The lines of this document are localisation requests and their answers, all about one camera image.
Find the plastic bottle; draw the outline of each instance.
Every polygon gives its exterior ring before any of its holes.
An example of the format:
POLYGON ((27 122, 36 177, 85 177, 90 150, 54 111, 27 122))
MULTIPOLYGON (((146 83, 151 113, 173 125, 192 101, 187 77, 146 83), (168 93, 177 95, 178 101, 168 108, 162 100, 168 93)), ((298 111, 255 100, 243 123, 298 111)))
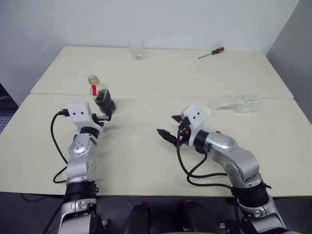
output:
POLYGON ((237 113, 249 113, 260 109, 260 98, 254 94, 238 95, 232 101, 222 101, 209 105, 212 114, 216 110, 232 109, 237 113))
POLYGON ((100 83, 99 79, 95 75, 88 77, 90 87, 90 95, 99 106, 99 109, 109 117, 112 117, 113 111, 116 109, 114 101, 111 99, 111 95, 105 84, 100 83))

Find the white table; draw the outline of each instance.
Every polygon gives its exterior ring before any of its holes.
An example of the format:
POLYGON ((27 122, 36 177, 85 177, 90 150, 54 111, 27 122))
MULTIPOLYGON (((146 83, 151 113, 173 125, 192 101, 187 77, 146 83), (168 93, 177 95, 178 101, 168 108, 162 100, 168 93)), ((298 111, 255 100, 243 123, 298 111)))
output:
MULTIPOLYGON (((27 97, 0 135, 1 191, 64 194, 65 185, 52 183, 64 163, 52 142, 50 122, 68 103, 88 99, 83 95, 27 97)), ((205 106, 212 98, 114 97, 114 101, 117 110, 98 142, 100 195, 231 195, 225 188, 189 185, 174 146, 156 132, 163 128, 176 134, 177 123, 171 115, 193 103, 205 106)), ((203 108, 208 130, 234 137, 255 154, 273 196, 312 195, 310 123, 293 99, 263 98, 261 102, 261 111, 244 115, 225 110, 212 117, 203 108)), ((76 133, 69 118, 58 117, 55 135, 65 156, 76 133)), ((186 146, 181 153, 188 169, 202 159, 186 146)), ((198 170, 214 172, 222 168, 211 160, 198 170)), ((201 181, 229 184, 225 177, 201 181)))
POLYGON ((135 61, 127 48, 64 47, 32 94, 89 94, 97 75, 112 95, 157 97, 293 98, 262 52, 228 51, 197 59, 204 50, 146 50, 135 61))

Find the bottle cap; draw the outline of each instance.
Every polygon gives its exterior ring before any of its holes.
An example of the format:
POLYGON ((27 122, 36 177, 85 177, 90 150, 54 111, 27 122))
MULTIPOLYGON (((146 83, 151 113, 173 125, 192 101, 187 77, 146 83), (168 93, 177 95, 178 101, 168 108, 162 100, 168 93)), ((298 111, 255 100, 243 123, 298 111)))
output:
POLYGON ((88 76, 88 81, 90 85, 95 85, 99 83, 99 79, 95 75, 88 76))

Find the red screwdriver handle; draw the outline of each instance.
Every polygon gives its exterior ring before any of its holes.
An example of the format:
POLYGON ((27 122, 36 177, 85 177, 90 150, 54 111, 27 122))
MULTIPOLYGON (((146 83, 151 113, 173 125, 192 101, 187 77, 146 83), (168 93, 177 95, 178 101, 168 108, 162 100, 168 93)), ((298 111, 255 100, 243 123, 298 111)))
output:
POLYGON ((212 54, 212 55, 220 54, 220 53, 222 53, 223 51, 224 51, 224 47, 219 47, 219 48, 217 48, 216 50, 211 51, 211 54, 212 54))

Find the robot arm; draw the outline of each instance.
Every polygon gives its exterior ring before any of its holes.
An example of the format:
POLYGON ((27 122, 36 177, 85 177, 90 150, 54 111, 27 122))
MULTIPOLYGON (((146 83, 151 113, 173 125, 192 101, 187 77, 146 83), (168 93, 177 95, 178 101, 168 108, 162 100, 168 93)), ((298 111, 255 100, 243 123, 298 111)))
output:
POLYGON ((103 131, 103 120, 92 114, 88 102, 68 107, 72 122, 79 131, 69 147, 66 193, 61 208, 59 234, 103 234, 105 228, 96 213, 97 141, 103 131))
MULTIPOLYGON (((258 161, 251 152, 239 147, 230 136, 204 131, 204 118, 195 104, 184 110, 180 116, 172 118, 180 123, 181 142, 198 152, 208 153, 227 173, 233 186, 232 194, 244 214, 242 226, 246 233, 287 231, 272 197, 267 194, 268 186, 263 183, 258 161)), ((169 132, 162 129, 157 131, 165 140, 180 147, 169 132)))

